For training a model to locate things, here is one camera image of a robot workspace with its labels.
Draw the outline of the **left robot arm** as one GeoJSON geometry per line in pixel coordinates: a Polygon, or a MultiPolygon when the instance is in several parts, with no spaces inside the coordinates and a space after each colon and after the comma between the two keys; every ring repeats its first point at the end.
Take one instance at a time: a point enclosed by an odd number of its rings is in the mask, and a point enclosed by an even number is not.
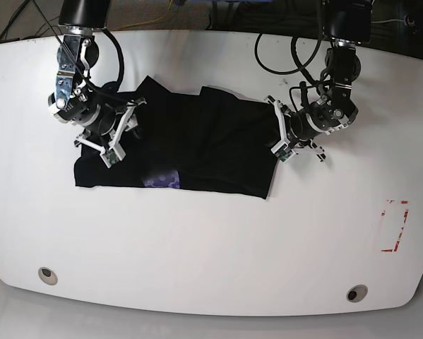
{"type": "Polygon", "coordinates": [[[287,106],[270,95],[265,98],[278,118],[280,140],[271,151],[281,162],[308,151],[324,161],[325,151],[314,143],[315,137],[354,123],[358,109],[351,99],[352,84],[361,72],[356,46],[370,40],[371,11],[371,1],[318,1],[317,42],[328,39],[330,47],[317,79],[306,69],[314,58],[302,63],[297,55],[298,39],[292,38],[290,50],[296,67],[290,73],[301,73],[305,79],[290,90],[299,91],[301,104],[287,106]]]}

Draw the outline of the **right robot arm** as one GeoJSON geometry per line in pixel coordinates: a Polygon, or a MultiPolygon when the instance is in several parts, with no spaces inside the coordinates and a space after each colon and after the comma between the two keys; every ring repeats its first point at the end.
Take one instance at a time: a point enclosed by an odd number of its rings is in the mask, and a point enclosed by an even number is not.
{"type": "Polygon", "coordinates": [[[59,24],[67,32],[59,40],[55,90],[48,99],[53,117],[62,124],[83,128],[75,145],[97,151],[108,168],[126,157],[121,137],[137,128],[135,110],[146,103],[142,97],[125,100],[118,96],[124,79],[124,55],[117,39],[106,27],[109,8],[109,1],[63,2],[59,24]],[[93,35],[96,31],[103,32],[111,40],[119,65],[117,79],[102,87],[90,79],[90,70],[100,54],[93,35]]]}

